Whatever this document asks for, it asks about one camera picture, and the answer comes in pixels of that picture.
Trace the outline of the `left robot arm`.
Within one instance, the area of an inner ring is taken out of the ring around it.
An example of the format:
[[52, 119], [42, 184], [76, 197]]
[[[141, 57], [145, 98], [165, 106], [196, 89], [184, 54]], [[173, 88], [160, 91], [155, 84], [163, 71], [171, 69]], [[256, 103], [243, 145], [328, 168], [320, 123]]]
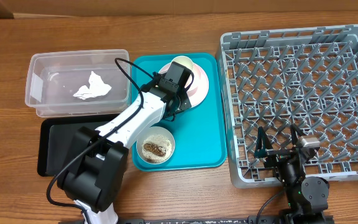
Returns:
[[121, 188], [129, 148], [140, 134], [164, 118], [191, 108], [185, 82], [153, 78], [138, 87], [126, 110], [97, 129], [80, 128], [74, 135], [56, 184], [81, 210], [85, 223], [117, 223], [113, 201]]

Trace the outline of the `grey bowl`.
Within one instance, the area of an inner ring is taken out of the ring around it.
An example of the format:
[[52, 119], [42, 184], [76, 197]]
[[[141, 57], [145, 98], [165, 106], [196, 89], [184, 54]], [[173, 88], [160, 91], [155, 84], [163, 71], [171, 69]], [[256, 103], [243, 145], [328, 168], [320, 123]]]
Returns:
[[136, 149], [144, 162], [152, 165], [163, 164], [173, 156], [175, 140], [169, 130], [152, 126], [140, 135]]

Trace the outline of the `white napkin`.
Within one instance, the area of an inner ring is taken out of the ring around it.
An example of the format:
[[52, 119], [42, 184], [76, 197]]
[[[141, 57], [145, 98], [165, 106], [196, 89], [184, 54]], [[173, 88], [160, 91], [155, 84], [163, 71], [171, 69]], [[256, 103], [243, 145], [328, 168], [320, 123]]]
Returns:
[[112, 87], [103, 82], [101, 76], [91, 71], [91, 75], [88, 79], [89, 86], [83, 85], [79, 87], [78, 91], [73, 94], [73, 97], [81, 100], [87, 100], [89, 98], [97, 98], [99, 96], [107, 95]]

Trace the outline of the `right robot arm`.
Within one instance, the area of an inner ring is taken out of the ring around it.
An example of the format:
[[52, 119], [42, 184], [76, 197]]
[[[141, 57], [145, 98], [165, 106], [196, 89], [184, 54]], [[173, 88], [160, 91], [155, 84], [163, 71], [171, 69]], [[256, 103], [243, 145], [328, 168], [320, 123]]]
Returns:
[[[329, 182], [316, 176], [307, 177], [303, 165], [317, 155], [318, 138], [290, 125], [291, 147], [274, 150], [263, 127], [258, 127], [254, 157], [265, 159], [264, 167], [272, 168], [283, 189], [270, 197], [259, 209], [256, 223], [334, 223], [324, 215], [328, 209]], [[286, 195], [288, 208], [274, 217], [262, 216], [264, 208], [279, 195]]]

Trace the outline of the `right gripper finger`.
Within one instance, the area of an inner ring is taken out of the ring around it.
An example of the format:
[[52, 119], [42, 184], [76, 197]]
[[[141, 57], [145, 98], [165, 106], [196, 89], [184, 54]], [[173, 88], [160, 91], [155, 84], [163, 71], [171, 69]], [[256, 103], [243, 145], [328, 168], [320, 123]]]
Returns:
[[257, 140], [256, 147], [254, 152], [254, 157], [264, 158], [268, 156], [268, 152], [273, 149], [269, 137], [264, 131], [263, 127], [258, 127], [257, 129]]
[[291, 143], [296, 145], [298, 142], [298, 138], [301, 136], [305, 136], [305, 133], [296, 125], [290, 125], [290, 132], [291, 132]]

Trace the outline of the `white rice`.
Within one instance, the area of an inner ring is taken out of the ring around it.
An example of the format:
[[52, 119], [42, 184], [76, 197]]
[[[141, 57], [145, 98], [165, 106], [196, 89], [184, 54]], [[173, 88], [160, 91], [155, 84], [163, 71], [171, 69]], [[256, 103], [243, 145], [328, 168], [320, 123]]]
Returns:
[[[159, 157], [152, 154], [149, 151], [145, 151], [143, 148], [143, 145], [145, 143], [153, 143], [162, 146], [166, 151], [166, 155], [164, 157]], [[147, 137], [145, 141], [142, 143], [141, 149], [144, 155], [144, 159], [151, 164], [159, 164], [167, 161], [169, 157], [172, 155], [172, 150], [173, 150], [172, 143], [169, 140], [169, 138], [161, 134], [150, 135], [149, 137]]]

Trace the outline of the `brown food piece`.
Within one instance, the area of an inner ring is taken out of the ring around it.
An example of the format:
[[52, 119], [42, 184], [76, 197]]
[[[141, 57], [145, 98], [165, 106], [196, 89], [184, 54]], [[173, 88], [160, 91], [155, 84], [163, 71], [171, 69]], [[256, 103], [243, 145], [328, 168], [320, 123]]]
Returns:
[[145, 151], [149, 151], [152, 154], [159, 156], [159, 157], [164, 157], [166, 155], [166, 151], [162, 146], [153, 144], [153, 143], [145, 143], [143, 145], [143, 148]]

